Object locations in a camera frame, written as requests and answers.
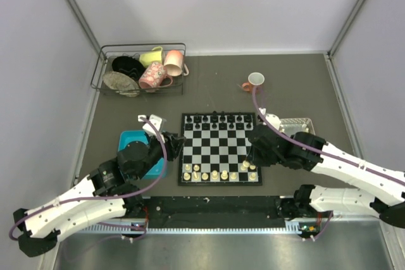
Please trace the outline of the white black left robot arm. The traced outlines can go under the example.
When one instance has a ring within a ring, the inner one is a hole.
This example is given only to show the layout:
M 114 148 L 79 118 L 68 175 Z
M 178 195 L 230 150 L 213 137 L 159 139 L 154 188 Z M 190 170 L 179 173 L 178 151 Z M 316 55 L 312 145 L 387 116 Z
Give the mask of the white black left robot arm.
M 19 249 L 37 257 L 88 226 L 144 214 L 144 199 L 135 182 L 160 160 L 176 159 L 185 141 L 183 136 L 163 132 L 147 136 L 145 142 L 130 142 L 54 200 L 31 210 L 18 209 L 13 218 L 21 232 L 16 238 Z

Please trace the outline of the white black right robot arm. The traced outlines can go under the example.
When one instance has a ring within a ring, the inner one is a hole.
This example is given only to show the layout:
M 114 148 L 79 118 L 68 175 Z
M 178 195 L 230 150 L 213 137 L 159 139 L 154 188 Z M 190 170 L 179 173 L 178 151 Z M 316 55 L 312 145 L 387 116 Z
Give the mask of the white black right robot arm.
M 317 212 L 363 214 L 396 228 L 404 227 L 404 173 L 386 169 L 336 148 L 316 135 L 297 132 L 289 137 L 265 124 L 247 136 L 247 160 L 257 166 L 279 164 L 303 169 L 348 184 L 349 188 L 302 185 L 291 199 L 280 204 L 282 216 L 294 219 Z

